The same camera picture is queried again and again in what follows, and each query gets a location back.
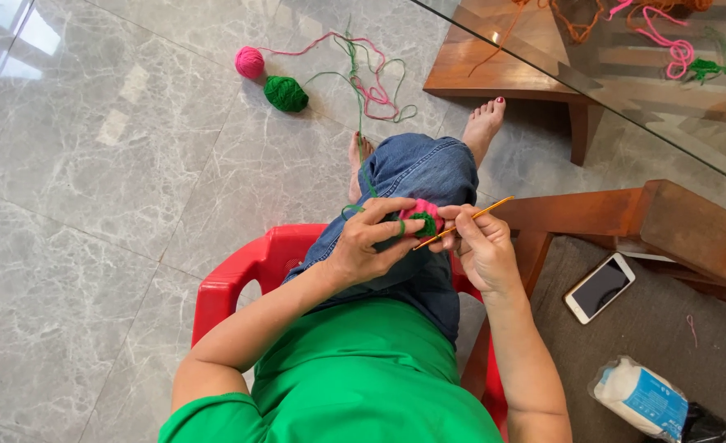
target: smartphone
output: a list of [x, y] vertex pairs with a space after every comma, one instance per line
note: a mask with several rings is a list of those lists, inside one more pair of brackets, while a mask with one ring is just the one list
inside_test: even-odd
[[586, 325], [634, 280], [636, 276], [623, 255], [614, 252], [565, 294], [565, 304]]

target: woman's left hand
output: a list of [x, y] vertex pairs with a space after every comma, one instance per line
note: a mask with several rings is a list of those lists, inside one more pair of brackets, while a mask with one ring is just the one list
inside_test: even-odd
[[[350, 217], [341, 231], [338, 243], [332, 254], [324, 261], [329, 277], [338, 278], [345, 288], [383, 276], [398, 260], [407, 255], [410, 249], [420, 244], [415, 237], [405, 237], [377, 252], [374, 244], [396, 237], [401, 232], [398, 221], [379, 223], [385, 215], [400, 210], [411, 209], [415, 199], [377, 198], [368, 199], [363, 204], [365, 211]], [[404, 234], [419, 231], [423, 220], [404, 220]]]

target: glass tabletop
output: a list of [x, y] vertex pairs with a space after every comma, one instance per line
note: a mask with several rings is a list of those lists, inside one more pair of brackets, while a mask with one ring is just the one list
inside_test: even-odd
[[[475, 35], [489, 56], [502, 45], [494, 57], [559, 82], [516, 77], [503, 88], [580, 93], [726, 175], [726, 0], [412, 1], [463, 29], [446, 43], [454, 30]], [[476, 60], [458, 75], [475, 79], [486, 55], [458, 51]]]

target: bare foot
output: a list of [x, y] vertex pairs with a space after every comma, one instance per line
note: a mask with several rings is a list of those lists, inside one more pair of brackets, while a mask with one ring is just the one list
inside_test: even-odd
[[[374, 152], [374, 146], [368, 143], [365, 137], [362, 137], [362, 140], [362, 159], [365, 160]], [[363, 193], [360, 191], [360, 183], [357, 182], [357, 172], [360, 171], [360, 149], [357, 148], [357, 132], [352, 134], [352, 139], [349, 140], [348, 154], [349, 166], [352, 169], [352, 176], [349, 178], [349, 202], [355, 204], [363, 196]]]
[[483, 157], [489, 150], [489, 144], [502, 126], [502, 117], [505, 114], [505, 99], [497, 97], [480, 106], [469, 114], [467, 127], [461, 141], [469, 146], [475, 157], [476, 167], [480, 167]]

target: gray carpet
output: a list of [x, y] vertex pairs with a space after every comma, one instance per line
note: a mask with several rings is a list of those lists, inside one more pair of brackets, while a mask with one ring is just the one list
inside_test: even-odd
[[[598, 368], [627, 355], [726, 419], [726, 304], [674, 278], [629, 264], [636, 281], [588, 325], [562, 296], [607, 251], [572, 237], [556, 237], [531, 300], [535, 323], [560, 372], [574, 441], [635, 443], [644, 436], [587, 393]], [[693, 315], [694, 347], [686, 316]]]

